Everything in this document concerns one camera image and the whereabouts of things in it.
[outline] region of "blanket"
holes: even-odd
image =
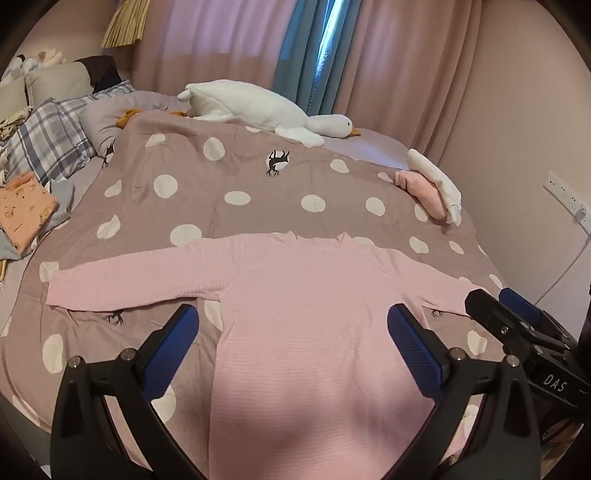
[[[123,348],[139,347],[180,303],[189,302],[199,311],[199,335],[167,392],[153,405],[207,475],[216,345],[226,333],[220,304],[212,301],[178,299],[103,313],[47,306],[48,281],[58,269],[183,245],[201,236],[293,231],[334,238],[346,232],[358,242],[399,249],[494,295],[501,288],[469,216],[463,215],[460,226],[433,222],[392,184],[393,169],[241,125],[163,112],[134,116],[114,150],[110,166],[100,172],[67,225],[52,231],[33,255],[11,321],[0,334],[0,390],[46,430],[69,357],[113,359]],[[476,322],[440,312],[427,317],[446,345],[477,358],[502,357],[496,340]],[[109,405],[131,455],[144,462],[116,402]],[[408,438],[414,434],[408,432]]]

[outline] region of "metal screw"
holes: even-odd
[[[519,359],[515,355],[507,355],[507,363],[512,367],[518,367]]]
[[[135,357],[135,350],[133,348],[126,348],[120,354],[122,360],[129,362]]]
[[[464,360],[466,358],[466,352],[461,348],[452,348],[449,350],[449,354],[452,356],[454,360]]]
[[[73,356],[72,358],[70,358],[68,360],[68,367],[76,368],[76,367],[78,367],[78,365],[80,365],[81,361],[82,361],[82,358],[80,358],[79,356]]]

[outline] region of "power socket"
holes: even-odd
[[[559,178],[553,171],[548,173],[544,182],[544,188],[548,190],[564,207],[573,215],[580,225],[585,229],[588,235],[591,235],[591,213],[589,209],[580,200],[573,189]]]

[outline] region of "goose plush toy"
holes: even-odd
[[[321,147],[325,137],[345,138],[360,135],[344,115],[306,113],[294,102],[252,83],[215,80],[189,83],[178,94],[189,101],[187,116],[210,122],[240,119],[250,127],[275,132],[308,147]]]

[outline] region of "beige pillow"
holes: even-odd
[[[25,75],[25,84],[33,108],[49,97],[70,100],[90,95],[94,89],[86,67],[79,61],[35,69]]]
[[[6,120],[13,113],[26,108],[25,81],[23,77],[13,80],[0,88],[0,122]]]

